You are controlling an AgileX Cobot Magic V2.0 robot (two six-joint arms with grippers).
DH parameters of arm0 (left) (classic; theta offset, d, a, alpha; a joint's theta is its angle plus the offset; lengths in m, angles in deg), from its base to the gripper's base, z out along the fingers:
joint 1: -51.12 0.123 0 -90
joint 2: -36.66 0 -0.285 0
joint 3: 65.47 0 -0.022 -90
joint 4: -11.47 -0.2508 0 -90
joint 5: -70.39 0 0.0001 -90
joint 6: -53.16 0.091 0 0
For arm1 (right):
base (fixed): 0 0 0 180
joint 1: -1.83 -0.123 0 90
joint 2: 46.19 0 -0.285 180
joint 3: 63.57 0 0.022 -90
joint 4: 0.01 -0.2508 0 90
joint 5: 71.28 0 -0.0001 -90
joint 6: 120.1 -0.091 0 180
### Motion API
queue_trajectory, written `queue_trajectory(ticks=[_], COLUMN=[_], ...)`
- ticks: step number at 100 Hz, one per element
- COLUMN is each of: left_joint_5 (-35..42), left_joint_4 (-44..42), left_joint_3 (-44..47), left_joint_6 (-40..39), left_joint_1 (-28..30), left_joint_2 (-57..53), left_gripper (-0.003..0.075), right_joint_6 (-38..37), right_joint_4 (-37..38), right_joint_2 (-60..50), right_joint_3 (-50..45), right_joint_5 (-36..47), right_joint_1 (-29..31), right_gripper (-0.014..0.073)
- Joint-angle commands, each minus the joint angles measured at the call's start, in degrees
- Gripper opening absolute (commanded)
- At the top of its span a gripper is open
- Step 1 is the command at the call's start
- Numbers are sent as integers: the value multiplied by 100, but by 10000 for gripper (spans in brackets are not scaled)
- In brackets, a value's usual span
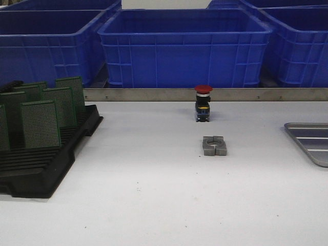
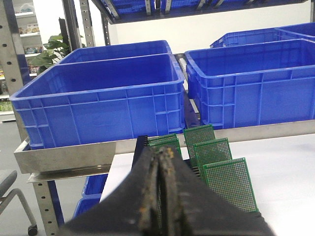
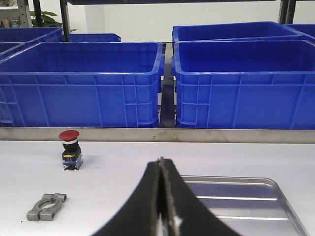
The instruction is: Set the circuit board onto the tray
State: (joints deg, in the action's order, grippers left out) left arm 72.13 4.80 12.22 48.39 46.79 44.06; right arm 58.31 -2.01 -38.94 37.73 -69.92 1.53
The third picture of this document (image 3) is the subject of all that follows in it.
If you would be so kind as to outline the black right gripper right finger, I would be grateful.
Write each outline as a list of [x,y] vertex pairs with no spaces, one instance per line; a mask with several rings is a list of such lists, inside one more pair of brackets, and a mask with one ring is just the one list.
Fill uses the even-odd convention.
[[171,159],[160,159],[165,209],[162,232],[165,236],[238,236],[196,197],[180,176]]

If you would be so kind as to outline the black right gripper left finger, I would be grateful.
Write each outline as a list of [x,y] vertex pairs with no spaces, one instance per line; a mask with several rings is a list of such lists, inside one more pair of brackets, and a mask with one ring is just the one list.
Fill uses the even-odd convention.
[[158,224],[159,162],[149,162],[137,187],[95,236],[155,236]]

